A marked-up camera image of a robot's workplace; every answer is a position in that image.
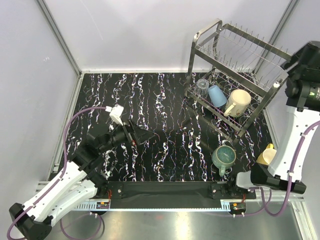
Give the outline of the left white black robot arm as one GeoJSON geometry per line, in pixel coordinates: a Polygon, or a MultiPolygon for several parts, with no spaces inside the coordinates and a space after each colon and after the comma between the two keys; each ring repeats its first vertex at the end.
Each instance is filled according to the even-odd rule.
{"type": "Polygon", "coordinates": [[[154,136],[154,132],[138,127],[132,120],[113,130],[92,128],[54,179],[30,200],[10,207],[12,225],[26,240],[45,239],[56,222],[74,207],[109,193],[106,178],[96,171],[104,160],[103,153],[121,144],[141,145],[154,136]]]}

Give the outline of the light blue plastic cup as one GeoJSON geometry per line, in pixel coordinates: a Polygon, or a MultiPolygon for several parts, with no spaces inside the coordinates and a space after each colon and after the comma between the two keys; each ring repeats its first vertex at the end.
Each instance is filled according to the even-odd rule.
{"type": "Polygon", "coordinates": [[[224,95],[223,91],[217,86],[212,85],[208,88],[208,94],[212,104],[219,108],[227,103],[227,98],[224,95]]]}

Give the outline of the clear faceted glass tumbler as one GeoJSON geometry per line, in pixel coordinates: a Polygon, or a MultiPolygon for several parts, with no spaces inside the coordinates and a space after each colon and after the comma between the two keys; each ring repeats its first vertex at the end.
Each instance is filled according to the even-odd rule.
{"type": "Polygon", "coordinates": [[[209,86],[209,82],[205,78],[201,78],[196,82],[194,92],[199,97],[206,98],[208,96],[209,86]]]}

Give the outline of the black marble pattern mat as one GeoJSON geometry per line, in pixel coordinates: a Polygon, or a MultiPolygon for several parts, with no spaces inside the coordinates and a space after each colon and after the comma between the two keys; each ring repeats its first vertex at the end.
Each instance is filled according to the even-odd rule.
{"type": "Polygon", "coordinates": [[[74,120],[65,149],[72,154],[93,127],[114,129],[101,107],[119,104],[123,119],[155,135],[140,146],[124,143],[104,153],[100,171],[109,181],[227,181],[248,171],[272,142],[265,116],[257,117],[233,145],[235,165],[220,176],[211,155],[233,139],[224,133],[226,123],[198,103],[185,101],[185,81],[185,73],[84,74],[74,111],[91,111],[74,120]]]}

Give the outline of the yellow cup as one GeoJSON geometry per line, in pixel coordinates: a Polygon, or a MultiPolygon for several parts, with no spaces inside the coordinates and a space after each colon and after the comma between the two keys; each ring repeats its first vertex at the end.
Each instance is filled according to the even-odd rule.
{"type": "Polygon", "coordinates": [[[268,166],[274,159],[276,153],[277,150],[274,148],[274,145],[269,143],[265,150],[258,156],[256,162],[268,166]]]}

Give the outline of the teal ceramic mug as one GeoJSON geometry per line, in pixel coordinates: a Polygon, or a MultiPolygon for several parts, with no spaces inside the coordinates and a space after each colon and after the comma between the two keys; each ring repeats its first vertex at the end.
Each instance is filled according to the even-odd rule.
{"type": "Polygon", "coordinates": [[[214,150],[211,160],[213,165],[218,168],[219,175],[222,177],[226,173],[226,170],[235,164],[236,151],[228,145],[221,145],[214,150]]]}

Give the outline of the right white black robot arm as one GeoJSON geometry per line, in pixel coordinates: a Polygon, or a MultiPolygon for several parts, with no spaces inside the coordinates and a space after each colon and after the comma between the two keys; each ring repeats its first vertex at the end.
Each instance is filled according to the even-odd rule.
{"type": "Polygon", "coordinates": [[[281,68],[287,71],[285,131],[269,165],[255,163],[226,186],[233,199],[258,186],[303,194],[302,168],[313,135],[320,124],[320,43],[309,41],[281,68]]]}

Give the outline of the steel two-tier dish rack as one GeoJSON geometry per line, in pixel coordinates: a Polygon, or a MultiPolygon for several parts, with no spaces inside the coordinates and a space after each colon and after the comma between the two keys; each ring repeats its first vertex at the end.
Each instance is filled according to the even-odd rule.
{"type": "Polygon", "coordinates": [[[184,96],[196,102],[227,125],[225,134],[233,140],[240,139],[254,120],[268,106],[285,83],[286,71],[281,64],[291,55],[249,30],[216,18],[200,29],[193,37],[184,96]],[[226,97],[236,89],[243,89],[251,96],[251,103],[240,117],[224,116],[223,110],[214,106],[196,89],[194,68],[198,57],[211,68],[202,78],[209,85],[217,85],[226,97]]]}

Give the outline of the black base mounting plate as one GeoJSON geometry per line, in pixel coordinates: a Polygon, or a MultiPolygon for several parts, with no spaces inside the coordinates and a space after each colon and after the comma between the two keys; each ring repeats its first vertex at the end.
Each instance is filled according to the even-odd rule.
{"type": "Polygon", "coordinates": [[[226,182],[116,182],[110,181],[110,208],[112,210],[169,210],[169,209],[220,209],[221,200],[241,202],[254,200],[252,192],[231,193],[226,182]]]}

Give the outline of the white floral mug green inside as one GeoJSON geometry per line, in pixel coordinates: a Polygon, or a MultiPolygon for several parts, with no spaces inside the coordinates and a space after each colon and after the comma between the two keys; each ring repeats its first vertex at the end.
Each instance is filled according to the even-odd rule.
{"type": "Polygon", "coordinates": [[[226,102],[224,117],[238,118],[242,116],[252,100],[251,95],[243,89],[233,90],[226,102]]]}

